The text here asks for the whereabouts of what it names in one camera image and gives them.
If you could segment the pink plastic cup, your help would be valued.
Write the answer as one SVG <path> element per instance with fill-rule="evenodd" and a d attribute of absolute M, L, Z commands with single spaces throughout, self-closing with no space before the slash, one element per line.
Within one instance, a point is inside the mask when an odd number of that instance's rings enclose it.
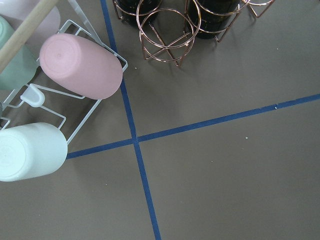
<path fill-rule="evenodd" d="M 40 49 L 39 62 L 55 83 L 93 100 L 112 96 L 123 79 L 122 65 L 113 53 L 68 33 L 49 37 Z"/>

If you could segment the dark wine bottle middle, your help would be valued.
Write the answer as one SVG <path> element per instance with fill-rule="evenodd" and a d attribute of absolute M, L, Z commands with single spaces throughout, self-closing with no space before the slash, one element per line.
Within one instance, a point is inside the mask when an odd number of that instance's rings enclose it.
<path fill-rule="evenodd" d="M 222 31 L 231 17 L 227 15 L 236 10 L 240 0 L 198 0 L 201 24 L 197 33 L 200 39 L 213 39 Z"/>

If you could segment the dark wine bottle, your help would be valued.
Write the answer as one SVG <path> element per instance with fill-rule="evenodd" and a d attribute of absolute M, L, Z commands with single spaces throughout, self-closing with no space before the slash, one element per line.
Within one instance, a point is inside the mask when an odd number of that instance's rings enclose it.
<path fill-rule="evenodd" d="M 240 0 L 198 0 L 201 24 L 197 33 L 200 39 L 213 39 L 222 31 L 231 17 L 227 15 L 236 10 Z"/>
<path fill-rule="evenodd" d="M 114 8 L 121 21 L 137 27 L 137 13 L 139 22 L 142 23 L 149 14 L 159 9 L 162 3 L 162 0 L 115 0 Z"/>

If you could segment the dark wine bottle front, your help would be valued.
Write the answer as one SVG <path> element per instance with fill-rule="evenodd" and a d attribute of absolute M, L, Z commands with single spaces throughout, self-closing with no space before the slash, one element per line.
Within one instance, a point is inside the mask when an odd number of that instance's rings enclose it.
<path fill-rule="evenodd" d="M 162 0 L 115 0 L 114 8 L 121 21 L 137 27 L 137 13 L 139 22 L 142 23 L 149 14 L 159 9 L 162 3 Z"/>

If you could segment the white plastic cup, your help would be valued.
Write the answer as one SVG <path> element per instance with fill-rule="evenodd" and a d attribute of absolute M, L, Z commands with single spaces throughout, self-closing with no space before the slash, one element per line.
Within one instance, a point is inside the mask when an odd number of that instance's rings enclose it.
<path fill-rule="evenodd" d="M 0 180 L 13 182 L 51 174 L 66 160 L 68 144 L 55 126 L 36 122 L 0 131 Z"/>

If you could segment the green plastic cup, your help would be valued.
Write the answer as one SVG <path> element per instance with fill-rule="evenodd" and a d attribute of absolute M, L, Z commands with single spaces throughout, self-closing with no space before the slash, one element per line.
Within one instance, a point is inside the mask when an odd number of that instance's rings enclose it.
<path fill-rule="evenodd" d="M 0 74 L 0 89 L 20 89 L 35 76 L 37 59 L 26 45 L 23 45 Z"/>

